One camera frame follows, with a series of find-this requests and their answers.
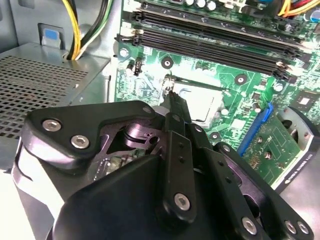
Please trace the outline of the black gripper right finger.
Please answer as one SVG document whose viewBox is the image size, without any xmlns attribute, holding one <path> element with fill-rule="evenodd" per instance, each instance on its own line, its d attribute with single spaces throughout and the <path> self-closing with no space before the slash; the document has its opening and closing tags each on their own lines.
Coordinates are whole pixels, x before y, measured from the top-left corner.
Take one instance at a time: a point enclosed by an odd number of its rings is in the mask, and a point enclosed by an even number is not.
<svg viewBox="0 0 320 240">
<path fill-rule="evenodd" d="M 185 99 L 177 99 L 187 122 L 200 196 L 195 223 L 180 240 L 312 240 L 302 217 L 224 142 L 210 144 L 191 122 Z"/>
</svg>

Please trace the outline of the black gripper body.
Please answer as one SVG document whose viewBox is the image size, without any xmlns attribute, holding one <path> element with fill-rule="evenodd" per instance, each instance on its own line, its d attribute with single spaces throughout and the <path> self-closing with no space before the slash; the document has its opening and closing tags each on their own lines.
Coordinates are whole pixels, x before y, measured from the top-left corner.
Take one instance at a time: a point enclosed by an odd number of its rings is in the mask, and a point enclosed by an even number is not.
<svg viewBox="0 0 320 240">
<path fill-rule="evenodd" d="M 239 206 L 190 154 L 143 156 L 74 193 L 54 240 L 243 240 Z"/>
</svg>

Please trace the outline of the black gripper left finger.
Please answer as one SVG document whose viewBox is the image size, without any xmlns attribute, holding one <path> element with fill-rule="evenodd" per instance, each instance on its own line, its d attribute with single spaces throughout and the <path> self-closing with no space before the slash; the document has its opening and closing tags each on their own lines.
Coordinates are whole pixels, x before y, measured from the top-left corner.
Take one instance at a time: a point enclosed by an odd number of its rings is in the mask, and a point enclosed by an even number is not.
<svg viewBox="0 0 320 240">
<path fill-rule="evenodd" d="M 40 161 L 40 181 L 65 202 L 107 174 L 107 160 L 131 151 L 161 157 L 157 209 L 192 222 L 197 214 L 191 122 L 185 99 L 169 92 L 157 108 L 139 100 L 43 108 L 30 112 L 22 129 L 24 150 Z"/>
</svg>

